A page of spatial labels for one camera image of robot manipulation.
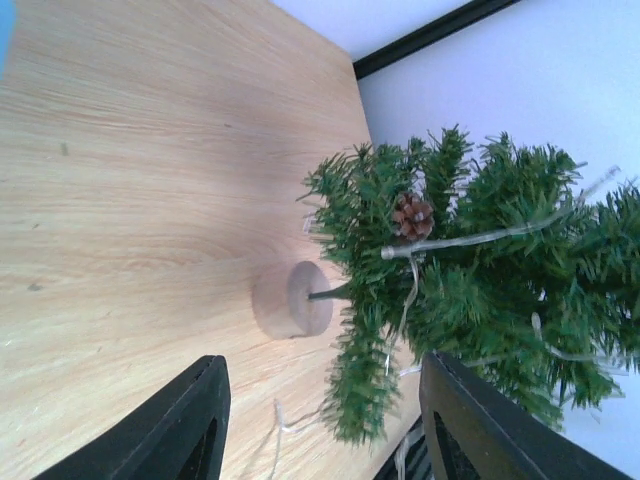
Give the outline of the small green christmas tree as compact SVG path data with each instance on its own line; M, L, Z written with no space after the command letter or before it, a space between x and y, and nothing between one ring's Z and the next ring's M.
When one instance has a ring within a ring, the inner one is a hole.
M362 145L304 181L312 232L347 304L320 409L335 438L385 433L400 399L396 348L470 367L544 424L596 407L639 367L639 186L590 203L580 165L509 135L474 145L458 128L404 146ZM424 240L395 235L398 196L434 209Z

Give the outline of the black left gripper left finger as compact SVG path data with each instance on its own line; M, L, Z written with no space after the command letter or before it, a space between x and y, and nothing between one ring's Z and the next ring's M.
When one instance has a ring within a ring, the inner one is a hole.
M227 363L207 355L39 479L218 479L231 405Z

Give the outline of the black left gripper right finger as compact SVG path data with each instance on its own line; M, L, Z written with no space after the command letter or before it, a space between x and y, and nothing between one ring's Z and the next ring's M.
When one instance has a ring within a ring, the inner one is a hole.
M423 357L419 387L436 479L626 479L445 353Z

